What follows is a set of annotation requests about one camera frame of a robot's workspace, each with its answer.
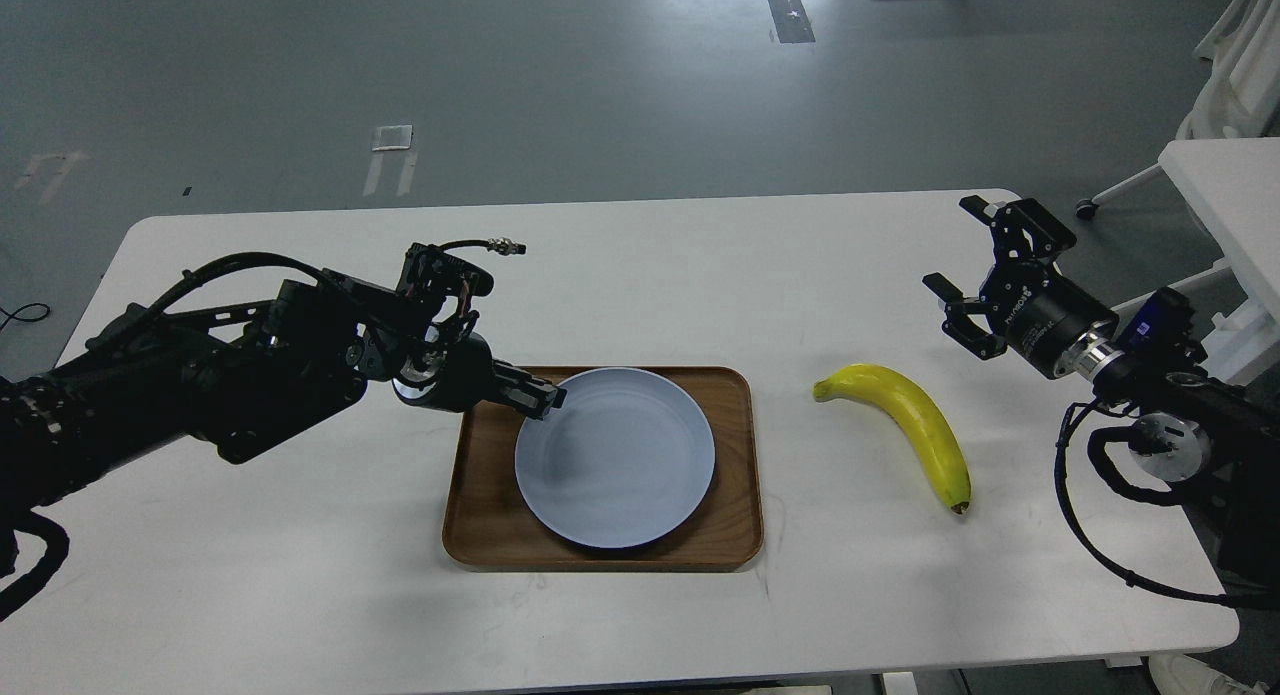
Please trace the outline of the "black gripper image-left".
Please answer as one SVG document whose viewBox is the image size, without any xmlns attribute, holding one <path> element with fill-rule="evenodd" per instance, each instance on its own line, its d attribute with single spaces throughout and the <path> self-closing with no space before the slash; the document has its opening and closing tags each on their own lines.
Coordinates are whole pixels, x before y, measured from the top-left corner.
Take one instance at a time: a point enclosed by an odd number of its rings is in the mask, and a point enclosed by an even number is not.
<svg viewBox="0 0 1280 695">
<path fill-rule="evenodd" d="M 471 332 L 461 344 L 448 349 L 428 385 L 412 388 L 399 380 L 392 381 L 396 398 L 411 407 L 460 413 L 498 393 L 499 404 L 531 420 L 544 420 L 564 404 L 567 390 L 554 381 L 515 363 L 493 361 L 488 340 Z"/>
</svg>

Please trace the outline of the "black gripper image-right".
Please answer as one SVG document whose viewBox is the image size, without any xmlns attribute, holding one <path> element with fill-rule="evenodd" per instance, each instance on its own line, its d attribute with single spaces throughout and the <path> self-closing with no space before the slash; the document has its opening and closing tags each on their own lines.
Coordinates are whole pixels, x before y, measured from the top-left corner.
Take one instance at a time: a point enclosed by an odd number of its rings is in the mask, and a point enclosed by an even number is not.
<svg viewBox="0 0 1280 695">
<path fill-rule="evenodd" d="M 959 207 L 989 230 L 996 265 L 978 297 L 965 297 L 942 274 L 923 276 L 942 306 L 946 335 L 982 361 L 1011 348 L 1044 378 L 1061 379 L 1073 371 L 1068 352 L 1085 332 L 1115 334 L 1119 316 L 1051 266 L 1078 241 L 1038 200 L 993 204 L 969 195 Z"/>
</svg>

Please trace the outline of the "black robot arm image-left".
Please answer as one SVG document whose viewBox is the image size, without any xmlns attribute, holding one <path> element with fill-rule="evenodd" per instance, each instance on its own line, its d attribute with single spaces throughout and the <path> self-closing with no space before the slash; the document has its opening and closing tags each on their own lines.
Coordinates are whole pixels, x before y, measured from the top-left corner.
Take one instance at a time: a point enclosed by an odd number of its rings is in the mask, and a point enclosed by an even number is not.
<svg viewBox="0 0 1280 695">
<path fill-rule="evenodd" d="M 31 602 L 69 553 L 41 515 L 128 465 L 196 436 L 242 465 L 392 381 L 404 404 L 460 413 L 504 404 L 540 420 L 553 381 L 499 361 L 475 330 L 493 276 L 457 241 L 411 244 L 394 288 L 282 253 L 241 252 L 132 305 L 84 353 L 3 381 L 3 614 Z"/>
</svg>

